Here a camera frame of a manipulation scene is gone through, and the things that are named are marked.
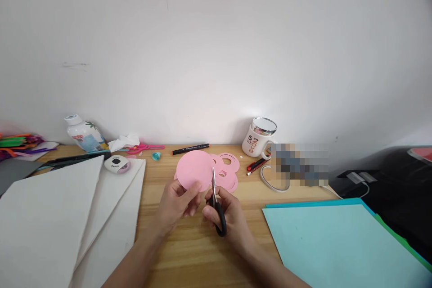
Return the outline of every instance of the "plastic bottle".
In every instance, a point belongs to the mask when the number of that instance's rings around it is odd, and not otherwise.
[[[82,120],[78,115],[69,115],[64,120],[69,124],[67,133],[84,151],[94,152],[108,149],[105,138],[95,124]]]

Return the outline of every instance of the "mug lid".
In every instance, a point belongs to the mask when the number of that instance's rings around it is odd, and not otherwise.
[[[273,135],[278,129],[274,121],[264,117],[255,117],[251,126],[254,132],[264,136]]]

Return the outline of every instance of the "teal paper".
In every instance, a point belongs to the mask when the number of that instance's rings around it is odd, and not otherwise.
[[[375,216],[375,213],[368,205],[364,203],[360,198],[348,198],[339,200],[324,200],[320,202],[295,202],[291,204],[279,204],[279,205],[266,205],[266,208],[291,208],[291,207],[319,207],[319,206],[342,206],[342,205],[362,205],[367,211]]]
[[[283,265],[314,288],[432,284],[432,274],[363,205],[263,212]]]

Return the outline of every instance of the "pink paper circle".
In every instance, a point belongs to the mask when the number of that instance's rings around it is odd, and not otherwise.
[[[236,180],[234,183],[234,186],[232,188],[227,189],[226,191],[228,191],[229,193],[233,193],[237,189],[238,185],[239,185],[239,182],[238,182],[238,180]]]
[[[177,164],[177,179],[186,190],[196,181],[205,191],[212,183],[214,161],[204,151],[191,151],[183,155]]]
[[[240,162],[239,162],[239,160],[234,155],[229,154],[229,153],[221,153],[221,154],[219,154],[219,156],[222,159],[227,158],[227,159],[229,159],[231,161],[231,164],[225,164],[224,163],[225,167],[224,167],[223,170],[225,170],[225,171],[226,170],[231,170],[234,173],[236,173],[239,170],[239,168],[240,168]]]
[[[226,165],[224,160],[222,160],[219,155],[213,153],[209,153],[208,155],[210,155],[211,161],[213,162],[212,166],[215,168],[215,173],[219,173],[221,170],[223,170],[224,166]]]
[[[225,172],[225,176],[220,176],[219,173]],[[234,172],[221,171],[216,174],[216,186],[224,187],[225,189],[230,189],[234,186],[237,181],[237,175]]]

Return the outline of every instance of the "mug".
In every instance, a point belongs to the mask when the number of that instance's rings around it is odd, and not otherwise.
[[[268,118],[256,117],[244,138],[242,149],[250,157],[262,156],[262,158],[269,160],[264,153],[266,146],[270,143],[277,143],[273,139],[273,134],[278,129],[276,123]]]

